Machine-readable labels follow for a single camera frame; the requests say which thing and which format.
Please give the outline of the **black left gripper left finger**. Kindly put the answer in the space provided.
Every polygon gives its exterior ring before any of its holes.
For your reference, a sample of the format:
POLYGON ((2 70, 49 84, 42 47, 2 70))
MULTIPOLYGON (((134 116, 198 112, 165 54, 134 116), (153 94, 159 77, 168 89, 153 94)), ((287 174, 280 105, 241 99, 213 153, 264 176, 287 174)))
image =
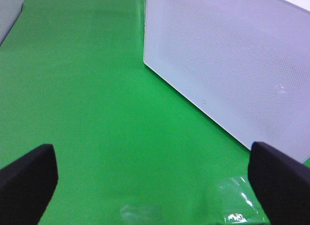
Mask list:
POLYGON ((0 223, 37 225, 58 184, 52 144, 43 144, 0 170, 0 223))

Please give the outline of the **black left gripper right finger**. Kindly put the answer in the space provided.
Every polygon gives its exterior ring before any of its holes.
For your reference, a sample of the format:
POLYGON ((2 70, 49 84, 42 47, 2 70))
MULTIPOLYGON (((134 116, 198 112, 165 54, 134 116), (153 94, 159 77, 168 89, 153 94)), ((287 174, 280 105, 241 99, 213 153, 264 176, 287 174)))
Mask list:
POLYGON ((310 223, 310 169, 276 148, 254 142, 248 180, 273 225, 310 223))

